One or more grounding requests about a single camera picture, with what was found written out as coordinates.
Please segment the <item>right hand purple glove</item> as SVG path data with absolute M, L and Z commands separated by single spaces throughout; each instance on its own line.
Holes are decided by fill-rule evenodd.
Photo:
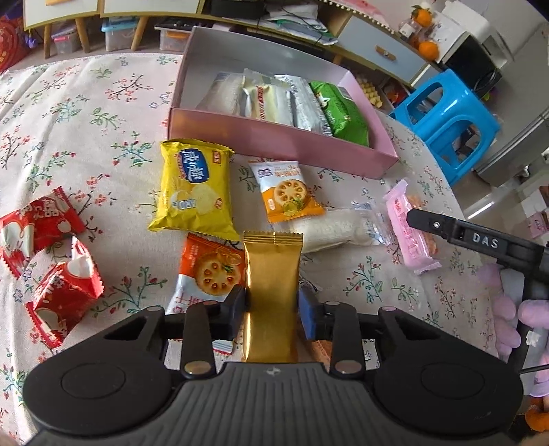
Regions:
M 499 359 L 519 370 L 541 366 L 523 374 L 522 381 L 529 396 L 547 396 L 548 285 L 495 263 L 482 266 L 477 276 L 489 289 Z

